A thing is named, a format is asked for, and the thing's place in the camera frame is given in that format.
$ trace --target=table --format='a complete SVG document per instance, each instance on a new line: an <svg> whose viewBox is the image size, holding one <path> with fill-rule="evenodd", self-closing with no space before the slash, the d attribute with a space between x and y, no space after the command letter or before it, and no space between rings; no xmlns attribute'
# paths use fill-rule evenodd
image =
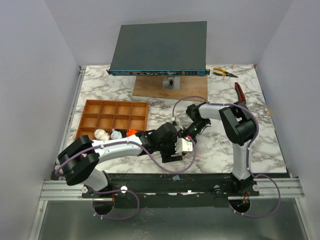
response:
<svg viewBox="0 0 320 240"><path fill-rule="evenodd" d="M67 144L75 140L86 100L148 101L147 130L157 129L171 121L172 107L177 100L133 96L135 76L112 76L106 69L109 65L87 66ZM212 72L213 65L207 65ZM247 107L257 117L260 132L252 146L252 171L254 173L286 173L274 126L267 109L258 77L253 65L215 66L235 74L238 78L208 76L208 100L212 103L233 103L238 100L234 89L240 83L247 99ZM198 102L182 101L176 107L176 117L187 126L191 120L185 114L188 105ZM197 156L193 166L185 173L230 173L233 167L233 148L228 140L222 122L211 120L211 127L197 137ZM153 154L161 163L160 153ZM178 171L192 160L192 153L183 161L162 164L167 169ZM96 167L108 173L165 173L147 155L121 157L100 163Z"/></svg>

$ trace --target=gray floor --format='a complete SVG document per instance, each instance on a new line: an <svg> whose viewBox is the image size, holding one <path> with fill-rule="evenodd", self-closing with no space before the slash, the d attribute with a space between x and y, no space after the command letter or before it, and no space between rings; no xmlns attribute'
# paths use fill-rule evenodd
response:
<svg viewBox="0 0 320 240"><path fill-rule="evenodd" d="M255 200L248 213L263 214L276 200ZM125 216L131 209L116 209ZM143 208L127 221L93 217L91 202L50 202L41 240L306 240L294 199L284 199L278 212L251 219L229 208Z"/></svg>

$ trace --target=white crumpled ball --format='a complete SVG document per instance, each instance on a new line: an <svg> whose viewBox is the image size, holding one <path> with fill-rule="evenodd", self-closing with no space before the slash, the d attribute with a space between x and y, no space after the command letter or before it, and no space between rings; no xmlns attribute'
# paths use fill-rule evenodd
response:
<svg viewBox="0 0 320 240"><path fill-rule="evenodd" d="M122 134L121 134L121 132L112 129L111 139L113 139L113 140L114 140L114 139L122 139Z"/></svg>
<svg viewBox="0 0 320 240"><path fill-rule="evenodd" d="M110 138L110 135L105 130L97 129L94 132L94 137L95 137L95 139L100 140L100 141L108 141Z"/></svg>

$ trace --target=metal frame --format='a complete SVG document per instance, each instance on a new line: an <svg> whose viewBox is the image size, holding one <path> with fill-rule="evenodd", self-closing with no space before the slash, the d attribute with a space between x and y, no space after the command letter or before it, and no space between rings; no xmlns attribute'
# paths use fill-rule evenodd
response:
<svg viewBox="0 0 320 240"><path fill-rule="evenodd" d="M74 112L77 106L78 98L80 95L81 86L84 80L86 67L80 67L79 77L74 92L72 104L69 111L68 122L64 129L62 142L59 152L66 146L68 135L71 130L71 123L74 117ZM259 186L260 196L251 196L251 199L276 199L278 193L273 183L268 179L255 179ZM300 213L306 235L309 240L316 240L316 234L312 222L309 219L308 211L305 202L305 194L303 192L300 180L298 178L274 178L278 184L281 198L294 198ZM33 220L32 228L29 235L29 240L38 240L45 217L48 201L112 201L111 198L82 198L82 185L68 186L66 181L63 180L49 180L44 181L40 193L39 203ZM229 200L239 199L237 196L228 197Z"/></svg>

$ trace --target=gray wall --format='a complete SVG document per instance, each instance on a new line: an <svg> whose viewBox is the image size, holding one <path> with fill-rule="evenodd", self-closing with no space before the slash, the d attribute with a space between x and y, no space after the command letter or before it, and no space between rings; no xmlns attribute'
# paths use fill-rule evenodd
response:
<svg viewBox="0 0 320 240"><path fill-rule="evenodd" d="M1 1L0 238L28 239L79 68L42 0Z"/></svg>
<svg viewBox="0 0 320 240"><path fill-rule="evenodd" d="M286 165L299 176L320 237L320 1L295 0L257 74Z"/></svg>
<svg viewBox="0 0 320 240"><path fill-rule="evenodd" d="M189 21L208 21L206 51L208 64L256 64L292 2L292 0L44 1L79 65L110 64L121 25Z"/></svg>

